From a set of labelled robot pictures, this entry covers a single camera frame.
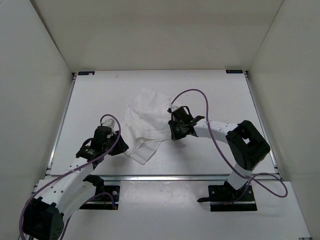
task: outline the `table surface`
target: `table surface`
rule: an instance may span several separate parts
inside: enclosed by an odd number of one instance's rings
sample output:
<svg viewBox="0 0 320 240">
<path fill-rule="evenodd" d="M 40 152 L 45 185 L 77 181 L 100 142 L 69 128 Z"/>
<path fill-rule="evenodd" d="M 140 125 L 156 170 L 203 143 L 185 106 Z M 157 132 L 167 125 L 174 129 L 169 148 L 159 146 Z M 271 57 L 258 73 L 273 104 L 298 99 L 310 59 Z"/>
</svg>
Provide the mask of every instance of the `table surface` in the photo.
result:
<svg viewBox="0 0 320 240">
<path fill-rule="evenodd" d="M 41 180 L 38 187 L 48 180 Z M 263 180 L 283 194 L 279 182 Z M 63 240 L 298 240 L 309 238 L 294 189 L 278 198 L 252 183 L 257 211 L 210 212 L 208 185 L 223 181 L 122 181 L 118 210 L 79 210 Z"/>
<path fill-rule="evenodd" d="M 209 102 L 209 118 L 225 123 L 251 121 L 262 133 L 259 118 L 244 74 L 227 74 L 225 70 L 146 70 L 96 71 L 78 75 L 63 127 L 54 153 L 51 175 L 63 174 L 75 158 L 83 141 L 91 137 L 103 114 L 120 121 L 130 101 L 149 89 L 167 96 L 196 88 L 204 91 Z M 178 101 L 187 105 L 193 116 L 205 115 L 205 101 L 198 92 L 188 92 Z M 228 145 L 219 145 L 235 164 Z M 274 173 L 271 156 L 254 170 Z M 95 169 L 96 175 L 228 175 L 226 165 L 211 139 L 188 136 L 179 141 L 164 141 L 152 158 L 141 165 L 124 154 L 106 156 Z"/>
</svg>

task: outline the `cable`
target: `cable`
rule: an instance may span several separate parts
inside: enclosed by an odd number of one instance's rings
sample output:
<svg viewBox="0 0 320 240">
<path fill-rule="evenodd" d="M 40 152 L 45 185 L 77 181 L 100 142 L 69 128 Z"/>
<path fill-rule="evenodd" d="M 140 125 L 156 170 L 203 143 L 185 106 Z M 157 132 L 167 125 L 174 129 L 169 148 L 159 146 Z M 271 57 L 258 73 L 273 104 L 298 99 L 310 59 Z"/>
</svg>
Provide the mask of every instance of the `cable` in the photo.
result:
<svg viewBox="0 0 320 240">
<path fill-rule="evenodd" d="M 94 200 L 95 198 L 97 198 L 97 197 L 99 197 L 99 196 L 102 196 L 102 197 L 103 197 L 104 195 L 108 195 L 108 196 L 110 197 L 111 202 L 112 202 L 112 208 L 115 209 L 115 207 L 116 207 L 116 205 L 115 205 L 115 200 L 114 200 L 114 198 L 111 196 L 111 194 L 108 193 L 108 192 L 102 192 L 102 193 L 99 193 L 99 194 L 97 194 L 97 195 L 94 195 L 93 197 L 91 197 L 90 199 L 88 199 L 87 201 L 85 201 L 84 204 L 86 204 L 87 202 L 90 202 L 91 200 Z M 60 240 L 63 240 L 63 238 L 64 238 L 64 236 L 65 236 L 65 234 L 66 234 L 67 227 L 68 227 L 68 225 L 69 225 L 69 221 L 70 221 L 71 217 L 72 217 L 72 215 L 71 215 L 71 216 L 68 218 L 68 220 L 65 222 L 64 229 L 63 229 L 63 231 L 62 231 Z"/>
<path fill-rule="evenodd" d="M 48 183 L 45 184 L 43 187 L 41 187 L 39 190 L 37 190 L 34 194 L 31 195 L 31 197 L 26 201 L 26 203 L 25 203 L 25 205 L 24 205 L 24 207 L 23 207 L 23 209 L 22 209 L 22 211 L 21 211 L 20 218 L 19 218 L 19 234 L 20 234 L 21 240 L 26 240 L 25 235 L 24 235 L 24 230 L 23 230 L 24 214 L 25 214 L 25 212 L 26 212 L 26 209 L 27 209 L 28 205 L 30 204 L 30 202 L 32 201 L 32 199 L 33 199 L 36 195 L 38 195 L 42 190 L 44 190 L 45 188 L 47 188 L 47 187 L 50 186 L 51 184 L 53 184 L 53 183 L 55 183 L 55 182 L 63 179 L 64 177 L 72 174 L 72 173 L 75 172 L 75 171 L 78 171 L 79 169 L 83 169 L 84 167 L 86 167 L 86 166 L 94 163 L 95 161 L 100 160 L 100 159 L 103 158 L 105 155 L 109 154 L 109 153 L 112 151 L 112 149 L 116 146 L 117 142 L 118 142 L 119 139 L 120 139 L 120 135 L 121 135 L 121 126 L 120 126 L 120 123 L 119 123 L 118 119 L 117 119 L 115 116 L 111 115 L 111 114 L 105 114 L 105 115 L 103 115 L 103 116 L 101 117 L 100 121 L 102 121 L 102 119 L 103 119 L 104 117 L 112 117 L 112 118 L 116 121 L 116 123 L 117 123 L 117 125 L 118 125 L 119 132 L 118 132 L 118 136 L 117 136 L 114 144 L 110 147 L 110 149 L 109 149 L 108 151 L 106 151 L 106 152 L 103 153 L 102 155 L 100 155 L 100 156 L 98 156 L 97 158 L 95 158 L 95 159 L 93 159 L 93 160 L 91 160 L 91 161 L 88 161 L 88 162 L 86 162 L 85 164 L 82 164 L 82 165 L 80 165 L 80 166 L 78 166 L 78 167 L 76 167 L 76 168 L 74 168 L 74 169 L 72 169 L 72 170 L 70 170 L 70 171 L 67 171 L 66 173 L 58 176 L 57 178 L 55 178 L 54 180 L 48 182 Z"/>
<path fill-rule="evenodd" d="M 238 175 L 240 176 L 241 178 L 243 179 L 248 179 L 248 182 L 246 184 L 246 187 L 242 193 L 242 195 L 237 198 L 236 200 L 234 201 L 230 201 L 230 202 L 223 202 L 223 203 L 216 203 L 214 205 L 221 205 L 221 204 L 233 204 L 235 203 L 236 201 L 240 200 L 246 193 L 246 191 L 248 190 L 249 188 L 249 185 L 252 181 L 255 181 L 257 184 L 259 184 L 261 187 L 263 187 L 264 189 L 266 189 L 268 192 L 270 192 L 271 194 L 279 197 L 279 198 L 285 198 L 286 196 L 288 196 L 288 188 L 287 186 L 284 184 L 284 182 L 279 178 L 277 177 L 276 175 L 272 174 L 272 173 L 267 173 L 267 172 L 261 172 L 261 173 L 257 173 L 257 174 L 254 174 L 253 176 L 249 177 L 249 176 L 243 176 L 241 173 L 239 173 L 235 168 L 234 166 L 232 166 L 232 164 L 228 161 L 228 159 L 226 158 L 226 156 L 224 155 L 224 153 L 221 151 L 217 141 L 216 141 L 216 138 L 214 136 L 214 133 L 212 132 L 211 130 L 211 127 L 210 127 L 210 122 L 209 122 L 209 102 L 208 102 L 208 98 L 207 96 L 205 95 L 205 93 L 199 89 L 195 89 L 195 88 L 192 88 L 192 89 L 187 89 L 181 93 L 179 93 L 174 99 L 173 101 L 171 102 L 171 106 L 172 104 L 177 100 L 178 97 L 180 97 L 182 94 L 184 93 L 187 93 L 187 92 L 190 92 L 190 91 L 196 91 L 196 92 L 199 92 L 202 94 L 202 96 L 204 97 L 204 100 L 205 100 L 205 120 L 207 122 L 207 126 L 208 126 L 208 130 L 209 130 L 209 133 L 210 133 L 210 136 L 211 136 L 211 139 L 216 147 L 216 149 L 218 150 L 219 154 L 221 155 L 221 157 L 223 158 L 223 160 L 225 161 L 225 163 Z M 283 187 L 284 187 L 284 190 L 285 190 L 285 194 L 284 195 L 279 195 L 277 193 L 275 193 L 274 191 L 270 190 L 269 188 L 267 188 L 265 185 L 263 185 L 261 182 L 259 182 L 258 180 L 256 180 L 255 178 L 257 176 L 265 176 L 265 175 L 268 175 L 268 176 L 272 176 L 273 178 L 275 178 L 277 181 L 279 181 Z"/>
</svg>

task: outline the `wall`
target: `wall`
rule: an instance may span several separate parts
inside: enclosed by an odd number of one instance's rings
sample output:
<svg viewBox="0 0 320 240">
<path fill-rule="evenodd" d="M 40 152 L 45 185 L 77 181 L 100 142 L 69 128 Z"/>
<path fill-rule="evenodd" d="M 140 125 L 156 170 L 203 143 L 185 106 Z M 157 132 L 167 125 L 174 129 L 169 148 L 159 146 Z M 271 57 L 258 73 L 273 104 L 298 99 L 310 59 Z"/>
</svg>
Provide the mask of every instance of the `wall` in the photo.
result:
<svg viewBox="0 0 320 240">
<path fill-rule="evenodd" d="M 43 178 L 72 75 L 28 0 L 0 4 L 0 239 Z"/>
<path fill-rule="evenodd" d="M 249 70 L 280 171 L 320 239 L 320 1 L 285 0 Z"/>
<path fill-rule="evenodd" d="M 31 0 L 73 72 L 244 69 L 282 0 Z"/>
</svg>

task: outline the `white wall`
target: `white wall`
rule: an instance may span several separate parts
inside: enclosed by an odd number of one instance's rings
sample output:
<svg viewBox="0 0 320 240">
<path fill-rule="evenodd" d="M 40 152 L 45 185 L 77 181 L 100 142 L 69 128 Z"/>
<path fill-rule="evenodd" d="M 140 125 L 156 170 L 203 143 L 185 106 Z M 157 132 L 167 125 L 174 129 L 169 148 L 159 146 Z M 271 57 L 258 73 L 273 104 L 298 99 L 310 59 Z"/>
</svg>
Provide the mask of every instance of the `white wall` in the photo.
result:
<svg viewBox="0 0 320 240">
<path fill-rule="evenodd" d="M 245 69 L 282 0 L 31 0 L 79 70 Z"/>
<path fill-rule="evenodd" d="M 320 1 L 285 0 L 249 79 L 280 171 L 320 239 Z"/>
<path fill-rule="evenodd" d="M 45 173 L 72 75 L 28 0 L 0 4 L 0 239 Z"/>
</svg>

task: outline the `white fabric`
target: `white fabric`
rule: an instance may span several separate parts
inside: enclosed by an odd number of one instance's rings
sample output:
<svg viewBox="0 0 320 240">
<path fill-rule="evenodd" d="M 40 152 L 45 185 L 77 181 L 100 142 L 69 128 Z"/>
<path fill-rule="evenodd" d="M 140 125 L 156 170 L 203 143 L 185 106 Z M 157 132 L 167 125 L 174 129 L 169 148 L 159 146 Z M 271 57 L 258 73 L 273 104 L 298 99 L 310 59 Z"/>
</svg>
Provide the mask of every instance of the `white fabric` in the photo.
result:
<svg viewBox="0 0 320 240">
<path fill-rule="evenodd" d="M 124 153 L 144 165 L 161 141 L 171 139 L 167 112 L 173 98 L 142 89 L 129 104 L 121 124 L 121 136 L 129 149 Z"/>
</svg>

